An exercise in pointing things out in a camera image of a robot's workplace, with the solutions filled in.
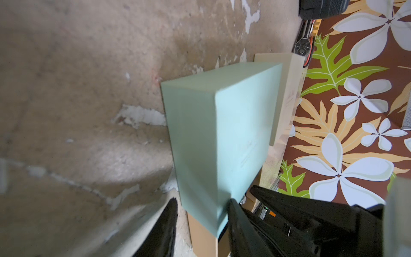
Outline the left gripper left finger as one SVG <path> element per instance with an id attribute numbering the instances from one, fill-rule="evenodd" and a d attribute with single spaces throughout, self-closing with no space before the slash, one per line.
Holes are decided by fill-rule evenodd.
<path id="1" fill-rule="evenodd" d="M 173 257 L 176 242 L 178 202 L 169 200 L 140 248 L 132 257 Z"/>

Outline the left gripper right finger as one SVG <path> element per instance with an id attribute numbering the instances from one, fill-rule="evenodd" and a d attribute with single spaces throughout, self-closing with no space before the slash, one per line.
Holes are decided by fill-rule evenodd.
<path id="1" fill-rule="evenodd" d="M 232 257 L 273 256 L 235 199 L 228 203 L 228 231 Z"/>

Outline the white drawer jewelry box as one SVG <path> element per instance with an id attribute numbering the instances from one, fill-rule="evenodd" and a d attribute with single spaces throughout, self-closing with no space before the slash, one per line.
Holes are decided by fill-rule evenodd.
<path id="1" fill-rule="evenodd" d="M 295 102 L 300 95 L 300 81 L 305 58 L 294 53 L 255 54 L 255 62 L 271 62 L 282 65 L 279 91 L 270 138 L 270 146 L 288 140 L 293 122 Z"/>

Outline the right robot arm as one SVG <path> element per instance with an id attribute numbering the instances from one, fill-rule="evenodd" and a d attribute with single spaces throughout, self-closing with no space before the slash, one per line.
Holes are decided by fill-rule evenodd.
<path id="1" fill-rule="evenodd" d="M 368 208 L 287 196 L 253 186 L 273 217 L 245 211 L 244 246 L 253 257 L 408 257 L 411 205 L 396 188 L 385 204 Z"/>

